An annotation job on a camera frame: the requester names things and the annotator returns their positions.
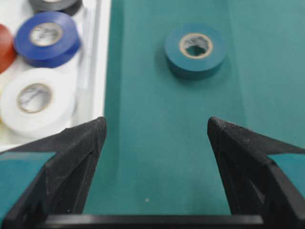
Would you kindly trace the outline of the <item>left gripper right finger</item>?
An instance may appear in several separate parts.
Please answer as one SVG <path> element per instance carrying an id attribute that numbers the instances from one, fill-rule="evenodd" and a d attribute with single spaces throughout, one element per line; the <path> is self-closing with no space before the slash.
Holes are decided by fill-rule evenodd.
<path id="1" fill-rule="evenodd" d="M 207 124 L 231 213 L 260 215 L 266 228 L 303 229 L 305 197 L 272 156 L 305 150 L 211 117 Z"/>

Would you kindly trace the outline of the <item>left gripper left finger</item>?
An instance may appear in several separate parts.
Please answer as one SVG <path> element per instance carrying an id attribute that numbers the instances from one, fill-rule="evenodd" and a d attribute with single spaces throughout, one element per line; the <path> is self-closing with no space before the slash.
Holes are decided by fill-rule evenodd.
<path id="1" fill-rule="evenodd" d="M 30 229 L 49 214 L 82 213 L 106 139 L 98 117 L 0 154 L 0 226 Z"/>

